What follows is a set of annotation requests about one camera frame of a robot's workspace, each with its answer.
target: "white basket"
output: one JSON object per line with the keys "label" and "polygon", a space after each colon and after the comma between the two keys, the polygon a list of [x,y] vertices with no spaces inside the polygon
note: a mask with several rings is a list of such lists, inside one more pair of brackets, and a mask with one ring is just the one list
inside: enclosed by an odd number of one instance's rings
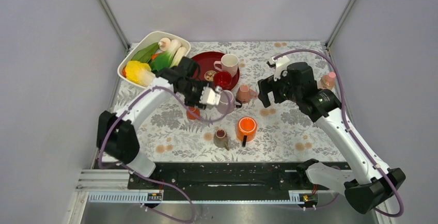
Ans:
{"label": "white basket", "polygon": [[137,47],[135,47],[125,57],[125,59],[122,61],[122,63],[117,68],[117,74],[119,75],[119,77],[121,77],[124,81],[129,82],[130,84],[132,84],[134,86],[138,86],[138,87],[141,87],[141,88],[146,88],[144,86],[141,86],[139,84],[131,82],[127,78],[123,77],[123,74],[122,74],[123,68],[126,66],[126,64],[128,64],[128,61],[130,61],[132,59],[132,57],[134,57],[134,55],[138,51],[146,48],[147,46],[153,44],[154,42],[159,42],[162,38],[165,38],[165,37],[169,38],[170,40],[178,39],[181,42],[181,45],[187,49],[187,53],[184,56],[187,56],[187,54],[190,52],[190,49],[192,48],[192,46],[190,45],[189,42],[187,42],[187,40],[182,39],[182,38],[180,38],[178,36],[166,33],[166,32],[154,31],[152,33],[149,33],[145,38],[143,38],[143,40],[137,45]]}

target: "gray floor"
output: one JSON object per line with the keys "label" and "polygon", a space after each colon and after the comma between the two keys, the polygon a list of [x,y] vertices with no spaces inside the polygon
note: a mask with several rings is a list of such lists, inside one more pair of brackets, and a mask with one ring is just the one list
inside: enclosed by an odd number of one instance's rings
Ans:
{"label": "gray floor", "polygon": [[[331,194],[319,194],[321,203],[332,199]],[[354,211],[340,196],[330,207],[317,210],[287,210],[285,205],[271,204],[197,204],[198,217],[194,223],[224,224],[294,224],[294,223],[378,223],[374,212],[362,215]],[[181,219],[190,218],[187,204],[161,204],[157,210]],[[121,224],[121,223],[177,223],[152,212],[145,212],[138,204],[88,203],[82,224]]]}

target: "carrot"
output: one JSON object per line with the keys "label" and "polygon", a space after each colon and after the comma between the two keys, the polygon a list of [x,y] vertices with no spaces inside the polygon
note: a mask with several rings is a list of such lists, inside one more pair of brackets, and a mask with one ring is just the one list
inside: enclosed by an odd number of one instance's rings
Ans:
{"label": "carrot", "polygon": [[154,54],[154,55],[152,55],[152,56],[151,56],[151,60],[155,60],[155,58],[156,58],[159,54],[161,54],[161,53],[158,53],[158,54]]}

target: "orange cup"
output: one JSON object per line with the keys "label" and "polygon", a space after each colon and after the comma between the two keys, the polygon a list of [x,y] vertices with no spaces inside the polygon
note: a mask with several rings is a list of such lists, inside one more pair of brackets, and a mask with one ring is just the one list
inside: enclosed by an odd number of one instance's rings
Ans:
{"label": "orange cup", "polygon": [[[199,117],[201,116],[201,113],[200,113],[198,108],[189,107],[189,110],[192,111],[193,113],[197,114]],[[197,120],[198,119],[195,116],[193,116],[193,114],[190,113],[189,111],[187,111],[186,114],[187,114],[187,118],[189,118],[190,120]]]}
{"label": "orange cup", "polygon": [[246,146],[248,141],[251,141],[256,136],[257,122],[252,117],[242,117],[237,122],[236,135],[237,139],[241,140],[242,146]]}

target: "orange mug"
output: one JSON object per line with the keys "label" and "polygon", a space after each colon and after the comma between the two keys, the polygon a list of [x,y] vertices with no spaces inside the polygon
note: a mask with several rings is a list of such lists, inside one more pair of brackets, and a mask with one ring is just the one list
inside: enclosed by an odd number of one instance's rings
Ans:
{"label": "orange mug", "polygon": [[249,103],[252,98],[256,97],[257,92],[251,90],[248,85],[241,85],[236,95],[236,99],[240,100],[243,104]]}
{"label": "orange mug", "polygon": [[[198,108],[195,108],[195,107],[189,107],[189,110],[190,110],[191,112],[195,113],[197,116],[199,116],[199,117],[201,116],[201,113],[200,113],[200,111],[199,111]],[[192,113],[190,113],[190,111],[186,111],[187,118],[188,118],[189,120],[196,120],[196,119],[199,119],[199,118],[195,117]]]}
{"label": "orange mug", "polygon": [[242,117],[237,122],[236,135],[237,139],[242,141],[242,146],[253,140],[257,132],[257,122],[252,117]]}

